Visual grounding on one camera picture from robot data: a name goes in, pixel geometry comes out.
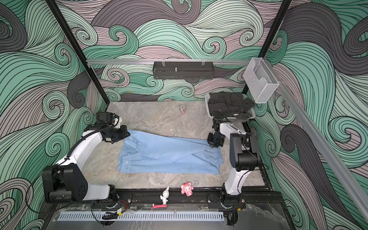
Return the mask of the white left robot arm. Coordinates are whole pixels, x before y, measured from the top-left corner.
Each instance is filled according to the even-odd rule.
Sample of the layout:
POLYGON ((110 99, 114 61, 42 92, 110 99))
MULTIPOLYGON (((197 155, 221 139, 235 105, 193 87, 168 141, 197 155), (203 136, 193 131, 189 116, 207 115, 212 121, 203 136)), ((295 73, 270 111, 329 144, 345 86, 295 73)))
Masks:
POLYGON ((96 124, 89 125, 66 156, 42 172, 45 201, 49 204, 82 201, 118 201, 114 185, 94 185, 87 181, 82 169, 101 143, 116 143, 130 136, 122 118, 114 113, 100 112, 96 124))

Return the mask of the light blue long sleeve shirt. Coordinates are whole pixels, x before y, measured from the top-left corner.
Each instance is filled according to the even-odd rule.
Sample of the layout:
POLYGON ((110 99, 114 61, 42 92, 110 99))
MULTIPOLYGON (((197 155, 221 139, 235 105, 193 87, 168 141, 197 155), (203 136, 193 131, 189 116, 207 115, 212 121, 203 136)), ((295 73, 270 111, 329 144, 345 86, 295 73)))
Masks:
POLYGON ((121 173, 219 174, 223 157, 220 148, 206 140, 165 137, 131 130, 118 157, 121 173))

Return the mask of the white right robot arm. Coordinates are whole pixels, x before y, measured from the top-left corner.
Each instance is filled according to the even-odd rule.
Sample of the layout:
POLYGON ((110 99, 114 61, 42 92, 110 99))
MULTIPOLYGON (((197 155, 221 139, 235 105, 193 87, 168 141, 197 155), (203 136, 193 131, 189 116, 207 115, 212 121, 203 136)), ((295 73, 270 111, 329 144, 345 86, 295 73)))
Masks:
POLYGON ((245 179, 254 171, 268 169, 259 155, 257 138, 254 133, 236 128, 229 121, 213 118, 214 133, 210 133, 207 142, 210 147, 223 147, 225 139, 229 140, 229 160, 231 171, 222 186, 220 204, 225 209, 243 204, 242 187, 245 179))

